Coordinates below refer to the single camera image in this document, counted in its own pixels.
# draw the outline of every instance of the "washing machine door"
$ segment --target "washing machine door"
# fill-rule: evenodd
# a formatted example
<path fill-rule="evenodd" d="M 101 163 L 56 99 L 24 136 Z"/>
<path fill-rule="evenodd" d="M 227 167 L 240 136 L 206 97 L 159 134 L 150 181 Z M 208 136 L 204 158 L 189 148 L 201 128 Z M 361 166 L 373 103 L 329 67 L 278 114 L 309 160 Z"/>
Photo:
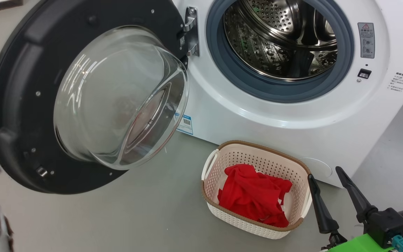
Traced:
<path fill-rule="evenodd" d="M 43 0 L 0 54 L 0 164 L 82 193 L 152 158 L 184 114 L 184 21 L 170 0 Z"/>

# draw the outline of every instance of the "warning sticker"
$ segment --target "warning sticker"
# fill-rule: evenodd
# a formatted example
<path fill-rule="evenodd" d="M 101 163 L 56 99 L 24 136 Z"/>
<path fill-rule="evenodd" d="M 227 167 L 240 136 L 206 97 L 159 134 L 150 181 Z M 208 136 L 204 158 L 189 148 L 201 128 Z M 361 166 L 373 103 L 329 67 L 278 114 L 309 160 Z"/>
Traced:
<path fill-rule="evenodd" d="M 396 73 L 387 86 L 387 89 L 401 93 L 403 91 L 403 73 Z"/>
<path fill-rule="evenodd" d="M 175 118 L 177 117 L 179 117 L 179 113 L 175 113 Z M 194 135 L 194 131 L 192 130 L 192 118 L 190 116 L 183 115 L 177 130 L 186 134 Z"/>
<path fill-rule="evenodd" d="M 360 57 L 374 59 L 376 42 L 373 23 L 358 23 L 360 33 Z"/>

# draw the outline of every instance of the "door hinge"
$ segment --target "door hinge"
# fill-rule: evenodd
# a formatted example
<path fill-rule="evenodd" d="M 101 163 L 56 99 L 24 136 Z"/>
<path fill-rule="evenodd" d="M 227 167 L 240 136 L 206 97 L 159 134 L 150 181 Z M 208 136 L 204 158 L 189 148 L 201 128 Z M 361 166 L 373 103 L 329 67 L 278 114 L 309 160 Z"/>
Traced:
<path fill-rule="evenodd" d="M 184 40 L 188 44 L 187 56 L 200 56 L 200 42 L 198 39 L 198 11 L 194 7 L 186 8 L 185 24 L 183 28 Z"/>

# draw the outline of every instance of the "screw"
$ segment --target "screw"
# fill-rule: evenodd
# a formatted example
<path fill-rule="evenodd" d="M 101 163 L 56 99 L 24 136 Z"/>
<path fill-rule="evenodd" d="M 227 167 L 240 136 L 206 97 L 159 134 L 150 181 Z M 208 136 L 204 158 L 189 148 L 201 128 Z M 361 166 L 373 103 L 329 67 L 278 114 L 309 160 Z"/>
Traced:
<path fill-rule="evenodd" d="M 90 24 L 92 26 L 95 26 L 99 23 L 99 21 L 97 20 L 97 16 L 90 16 L 87 21 L 88 21 L 88 24 Z"/>

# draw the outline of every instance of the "stainless steel drum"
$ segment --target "stainless steel drum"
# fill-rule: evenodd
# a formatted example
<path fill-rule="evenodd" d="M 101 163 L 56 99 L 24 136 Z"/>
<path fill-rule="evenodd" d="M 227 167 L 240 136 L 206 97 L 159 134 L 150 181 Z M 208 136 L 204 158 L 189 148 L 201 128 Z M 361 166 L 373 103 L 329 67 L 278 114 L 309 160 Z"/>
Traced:
<path fill-rule="evenodd" d="M 311 78 L 337 59 L 331 26 L 302 0 L 238 0 L 225 12 L 224 26 L 237 56 L 270 78 Z"/>

